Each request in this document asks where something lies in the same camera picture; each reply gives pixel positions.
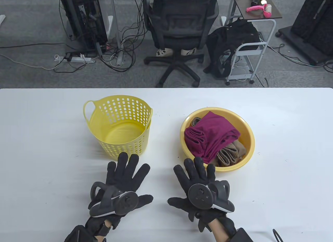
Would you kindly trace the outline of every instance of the black office chair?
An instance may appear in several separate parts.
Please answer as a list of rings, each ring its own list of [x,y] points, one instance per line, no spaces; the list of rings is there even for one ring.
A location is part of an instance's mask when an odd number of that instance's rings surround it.
[[[146,57],[144,63],[151,61],[170,64],[156,87],[163,87],[164,82],[175,68],[181,68],[195,81],[198,87],[200,77],[185,62],[198,59],[203,63],[203,54],[181,55],[181,50],[202,49],[206,43],[210,28],[219,14],[217,0],[143,0],[146,29],[151,31],[155,47],[171,48],[171,57]]]

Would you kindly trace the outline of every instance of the gloved hand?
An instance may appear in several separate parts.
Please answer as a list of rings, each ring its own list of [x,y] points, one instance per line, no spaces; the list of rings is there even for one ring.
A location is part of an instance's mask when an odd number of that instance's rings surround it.
[[[205,167],[203,166],[203,161],[199,157],[195,157],[194,161],[192,161],[191,159],[184,160],[184,166],[188,173],[188,177],[186,176],[183,168],[180,165],[176,165],[174,167],[174,172],[186,195],[188,195],[188,190],[192,185],[208,185],[208,183],[215,181],[215,166],[213,164],[209,164],[207,166],[206,174]],[[230,219],[226,218],[226,212],[220,211],[218,209],[198,209],[189,201],[188,198],[182,199],[173,197],[168,199],[168,204],[188,212],[188,218],[191,222],[194,221],[194,217],[198,218],[198,228],[200,232],[202,232],[205,227],[209,231],[211,231],[208,223],[212,222],[214,219],[219,219],[219,221],[225,227],[227,226],[226,228],[230,235],[233,235],[233,233],[236,232],[233,222]]]
[[[150,166],[148,164],[143,164],[137,173],[133,176],[135,169],[138,165],[139,156],[136,154],[132,154],[129,162],[127,164],[128,155],[127,153],[121,153],[118,156],[118,165],[114,161],[109,162],[107,165],[107,177],[106,177],[106,185],[113,185],[117,189],[122,192],[136,192],[140,187],[141,183],[145,179],[146,175],[150,170]],[[93,201],[88,206],[90,209],[93,205],[100,202],[102,200],[104,190],[100,189]],[[141,195],[138,197],[138,205],[135,209],[143,207],[151,203],[153,200],[153,196],[151,195]],[[101,220],[108,220],[112,223],[113,230],[118,226],[121,217],[115,214],[111,214],[108,216],[101,217]]]

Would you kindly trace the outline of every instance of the yellow bowl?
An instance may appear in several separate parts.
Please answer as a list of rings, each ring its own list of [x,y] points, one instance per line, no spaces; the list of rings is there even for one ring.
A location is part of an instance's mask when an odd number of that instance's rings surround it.
[[[223,116],[231,124],[233,124],[233,126],[240,132],[240,137],[238,140],[246,148],[245,156],[236,165],[228,166],[228,167],[216,167],[215,170],[218,172],[231,172],[231,171],[237,170],[238,168],[241,168],[251,159],[251,157],[253,155],[254,147],[255,147],[254,135],[253,135],[253,132],[252,132],[250,126],[245,122],[245,120],[243,120],[240,116],[238,116],[234,112],[224,109],[224,108],[219,108],[219,107],[202,108],[202,109],[196,110],[195,112],[191,113],[184,120],[182,127],[181,127],[181,144],[182,144],[184,153],[186,154],[186,156],[188,158],[190,158],[192,160],[194,159],[194,155],[191,154],[191,152],[189,151],[189,149],[185,143],[184,131],[186,128],[188,128],[191,125],[191,122],[195,117],[202,118],[209,111],[213,112],[217,115]]]

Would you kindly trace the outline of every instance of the gray carpet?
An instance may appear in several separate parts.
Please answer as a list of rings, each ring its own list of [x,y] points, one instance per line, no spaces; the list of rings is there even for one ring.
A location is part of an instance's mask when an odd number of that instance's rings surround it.
[[[59,0],[0,0],[0,14],[5,14],[6,19],[0,27],[0,47],[22,45],[40,42],[64,42],[65,34],[61,25]],[[220,15],[226,15],[230,0],[218,0]],[[277,20],[277,29],[292,25],[305,0],[273,0],[281,11],[283,19]],[[119,28],[130,26],[136,22],[137,7],[134,0],[115,0]],[[217,18],[213,29],[220,26]],[[268,35],[269,27],[261,23],[257,28]],[[273,37],[271,46],[283,43],[282,39]],[[63,55],[63,45],[33,46],[23,48],[0,49],[1,54],[13,60],[51,68],[56,65],[54,55]],[[286,45],[282,49],[287,55],[298,56],[292,47]],[[148,55],[155,55],[151,35],[146,35],[142,45],[136,50],[137,61],[125,73],[117,73],[106,67],[101,61],[90,64],[84,69],[73,74],[46,71],[43,69],[29,68],[15,64],[0,56],[0,88],[121,88],[121,87],[154,87],[162,76],[166,67],[151,63],[143,64],[143,59]],[[226,87],[223,80],[216,80],[211,75],[203,73],[209,62],[205,56],[204,64],[196,61],[188,65],[201,77],[200,87]],[[59,70],[72,71],[67,63],[60,64]],[[300,66],[289,62],[271,50],[267,50],[257,72],[264,86],[266,77],[270,87],[333,87],[333,74],[323,68]],[[180,71],[173,71],[164,87],[191,87],[193,80]],[[261,87],[257,79],[254,84],[248,81],[232,80],[230,87]]]

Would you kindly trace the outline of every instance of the pink object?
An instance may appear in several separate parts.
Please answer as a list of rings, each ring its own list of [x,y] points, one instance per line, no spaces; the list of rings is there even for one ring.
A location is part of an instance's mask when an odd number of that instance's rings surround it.
[[[257,5],[253,7],[249,7],[246,9],[246,12],[250,12],[253,10],[263,10],[265,18],[271,18],[272,17],[272,5],[270,4],[264,4],[262,6]]]
[[[185,129],[184,136],[190,152],[208,164],[218,151],[237,140],[240,133],[226,118],[209,112],[195,127]]]

